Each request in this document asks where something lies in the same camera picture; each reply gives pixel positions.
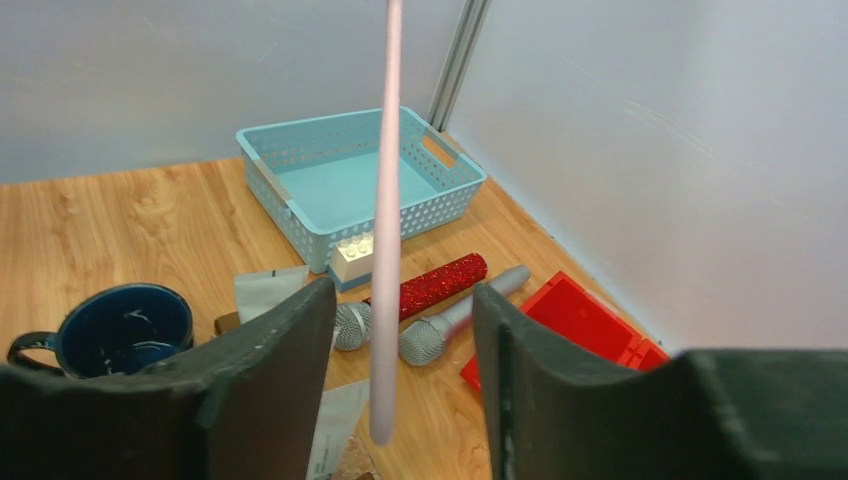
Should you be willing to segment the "white toothpaste tube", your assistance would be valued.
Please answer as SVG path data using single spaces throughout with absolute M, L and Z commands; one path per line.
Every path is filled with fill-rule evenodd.
M 306 265 L 236 275 L 239 322 L 245 324 L 289 298 L 307 283 L 308 275 Z

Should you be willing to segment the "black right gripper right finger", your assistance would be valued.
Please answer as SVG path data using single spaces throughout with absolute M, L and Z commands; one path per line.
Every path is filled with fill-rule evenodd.
M 617 365 L 473 292 L 496 479 L 843 479 L 843 349 L 684 351 Z

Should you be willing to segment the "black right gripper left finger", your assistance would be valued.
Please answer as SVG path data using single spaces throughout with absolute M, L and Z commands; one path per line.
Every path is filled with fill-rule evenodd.
M 204 344 L 73 380 L 1 368 L 5 479 L 303 479 L 331 352 L 319 278 Z

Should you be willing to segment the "grey toothpaste tube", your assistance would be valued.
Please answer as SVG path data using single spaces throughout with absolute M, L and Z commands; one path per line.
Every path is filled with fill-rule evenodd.
M 337 471 L 369 393 L 369 379 L 322 393 L 306 479 L 330 479 Z

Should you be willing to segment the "dark blue mug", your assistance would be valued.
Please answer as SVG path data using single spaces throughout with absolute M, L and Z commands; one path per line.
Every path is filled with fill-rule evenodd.
M 134 374 L 194 347 L 193 313 L 176 291 L 154 283 L 118 285 L 71 310 L 56 332 L 34 331 L 10 345 L 11 365 L 88 379 Z

